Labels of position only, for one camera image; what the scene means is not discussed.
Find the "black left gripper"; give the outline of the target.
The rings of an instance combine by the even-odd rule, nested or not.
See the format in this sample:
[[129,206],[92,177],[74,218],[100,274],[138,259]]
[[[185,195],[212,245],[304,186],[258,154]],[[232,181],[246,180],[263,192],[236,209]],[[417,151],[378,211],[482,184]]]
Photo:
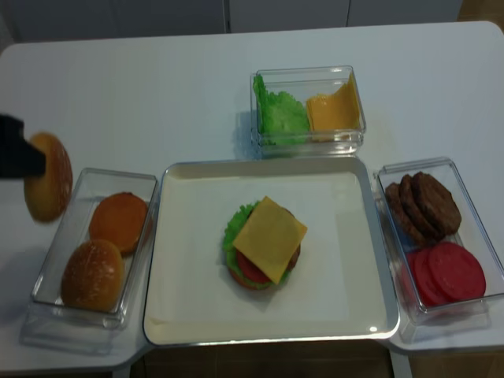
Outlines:
[[24,139],[24,123],[1,114],[1,178],[39,177],[46,173],[46,155]]

